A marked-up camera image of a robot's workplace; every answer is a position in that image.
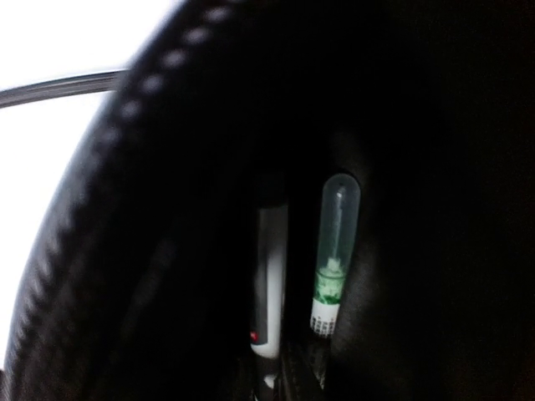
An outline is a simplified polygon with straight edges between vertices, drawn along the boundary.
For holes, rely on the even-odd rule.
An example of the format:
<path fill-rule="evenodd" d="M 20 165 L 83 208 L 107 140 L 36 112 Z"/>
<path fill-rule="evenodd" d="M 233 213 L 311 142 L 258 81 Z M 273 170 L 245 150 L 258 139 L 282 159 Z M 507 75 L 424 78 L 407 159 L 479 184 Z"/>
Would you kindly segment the grey white marker pen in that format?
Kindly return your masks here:
<path fill-rule="evenodd" d="M 282 173 L 258 176 L 254 186 L 254 261 L 250 343 L 276 359 L 282 336 L 288 249 L 288 202 Z"/>

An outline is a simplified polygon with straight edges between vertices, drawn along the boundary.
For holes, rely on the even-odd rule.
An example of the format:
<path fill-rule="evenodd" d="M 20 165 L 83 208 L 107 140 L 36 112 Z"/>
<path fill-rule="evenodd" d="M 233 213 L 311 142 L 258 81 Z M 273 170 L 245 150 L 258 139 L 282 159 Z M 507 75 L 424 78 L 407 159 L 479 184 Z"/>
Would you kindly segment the white glue stick green cap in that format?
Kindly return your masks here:
<path fill-rule="evenodd" d="M 360 197 L 358 181 L 348 174 L 331 176 L 323 187 L 310 315 L 310 328 L 321 338 L 334 333 L 354 251 Z"/>

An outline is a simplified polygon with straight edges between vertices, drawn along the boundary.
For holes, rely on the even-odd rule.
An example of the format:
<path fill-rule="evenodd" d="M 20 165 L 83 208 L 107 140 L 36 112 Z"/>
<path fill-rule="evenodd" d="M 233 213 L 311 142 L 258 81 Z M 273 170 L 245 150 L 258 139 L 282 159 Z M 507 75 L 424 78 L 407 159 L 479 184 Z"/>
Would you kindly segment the black student backpack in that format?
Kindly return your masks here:
<path fill-rule="evenodd" d="M 4 400 L 250 400 L 254 186 L 282 173 L 281 400 L 534 397 L 534 4 L 187 1 L 98 113 L 13 310 Z M 325 182 L 361 197 L 310 328 Z"/>

